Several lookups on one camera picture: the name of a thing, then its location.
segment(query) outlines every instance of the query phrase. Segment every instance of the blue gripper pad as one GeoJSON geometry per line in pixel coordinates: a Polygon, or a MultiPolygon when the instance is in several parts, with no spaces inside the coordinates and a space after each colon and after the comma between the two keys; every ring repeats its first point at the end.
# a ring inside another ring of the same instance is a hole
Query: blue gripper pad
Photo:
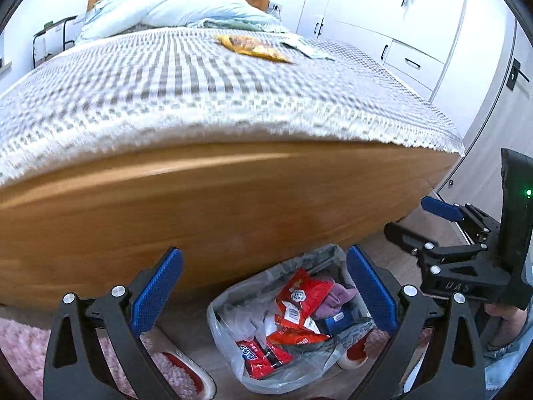
{"type": "Polygon", "coordinates": [[[444,201],[437,200],[433,197],[424,197],[420,204],[426,212],[430,212],[451,222],[459,222],[464,218],[457,206],[444,203],[444,201]]]}
{"type": "Polygon", "coordinates": [[[130,329],[135,337],[150,331],[183,271],[183,256],[174,248],[132,306],[130,329]]]}
{"type": "Polygon", "coordinates": [[[396,302],[358,247],[353,246],[348,250],[346,265],[374,323],[380,330],[393,336],[399,327],[396,302]]]}

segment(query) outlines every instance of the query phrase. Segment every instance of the red snack wrapper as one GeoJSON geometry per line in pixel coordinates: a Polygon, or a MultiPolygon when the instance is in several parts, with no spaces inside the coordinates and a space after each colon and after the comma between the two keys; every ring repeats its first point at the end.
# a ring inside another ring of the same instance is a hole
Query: red snack wrapper
{"type": "Polygon", "coordinates": [[[275,344],[311,344],[326,341],[329,338],[325,334],[316,334],[312,331],[282,327],[279,331],[270,334],[267,339],[275,344]]]}
{"type": "Polygon", "coordinates": [[[294,304],[287,301],[281,301],[278,302],[278,307],[283,314],[281,316],[279,314],[274,316],[274,322],[277,325],[321,334],[314,320],[311,317],[303,320],[300,316],[300,311],[294,304]]]}
{"type": "Polygon", "coordinates": [[[254,379],[265,378],[282,365],[292,361],[291,354],[270,343],[267,343],[265,349],[255,339],[238,341],[237,346],[243,352],[248,374],[254,379]]]}
{"type": "Polygon", "coordinates": [[[293,303],[300,311],[300,325],[311,316],[333,288],[333,283],[312,279],[303,268],[298,269],[278,296],[279,301],[293,303]]]}

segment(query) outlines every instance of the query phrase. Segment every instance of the metal rack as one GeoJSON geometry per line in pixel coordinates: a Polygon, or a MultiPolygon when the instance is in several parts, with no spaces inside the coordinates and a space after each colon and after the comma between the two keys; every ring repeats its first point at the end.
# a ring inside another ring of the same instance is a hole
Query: metal rack
{"type": "Polygon", "coordinates": [[[34,69],[36,68],[36,66],[35,66],[35,39],[37,39],[39,36],[44,35],[47,31],[57,27],[58,25],[63,24],[63,51],[65,51],[67,49],[66,48],[67,44],[73,44],[74,45],[74,41],[73,40],[68,40],[68,41],[65,42],[65,28],[66,28],[67,22],[68,21],[72,21],[73,19],[76,19],[76,16],[69,16],[68,18],[64,18],[64,19],[62,19],[60,21],[54,22],[52,25],[49,25],[48,27],[42,29],[41,31],[39,31],[39,33],[34,35],[33,43],[31,45],[32,52],[33,52],[34,69]]]}

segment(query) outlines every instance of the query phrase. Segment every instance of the drawer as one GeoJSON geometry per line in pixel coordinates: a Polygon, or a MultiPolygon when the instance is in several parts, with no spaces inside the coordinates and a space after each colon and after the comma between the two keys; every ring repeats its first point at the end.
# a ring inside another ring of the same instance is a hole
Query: drawer
{"type": "Polygon", "coordinates": [[[407,84],[407,86],[410,87],[412,90],[415,90],[415,92],[418,93],[423,100],[430,100],[432,91],[426,86],[420,84],[416,79],[411,78],[409,75],[406,75],[405,73],[399,71],[391,65],[385,63],[383,67],[389,72],[392,72],[393,75],[403,81],[404,84],[407,84]]]}
{"type": "Polygon", "coordinates": [[[444,65],[417,49],[394,41],[385,63],[395,67],[411,78],[433,90],[440,78],[444,65]]]}
{"type": "Polygon", "coordinates": [[[388,36],[339,21],[324,21],[320,36],[322,39],[355,45],[379,64],[383,64],[392,45],[392,39],[388,36]]]}

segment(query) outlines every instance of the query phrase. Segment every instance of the purple cloth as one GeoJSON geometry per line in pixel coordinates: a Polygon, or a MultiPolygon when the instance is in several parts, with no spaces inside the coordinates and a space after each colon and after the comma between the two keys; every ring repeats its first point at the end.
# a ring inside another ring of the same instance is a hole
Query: purple cloth
{"type": "Polygon", "coordinates": [[[317,320],[335,316],[344,304],[351,301],[357,295],[356,288],[346,288],[342,284],[335,283],[331,278],[327,280],[333,283],[333,288],[314,312],[314,318],[317,320]]]}

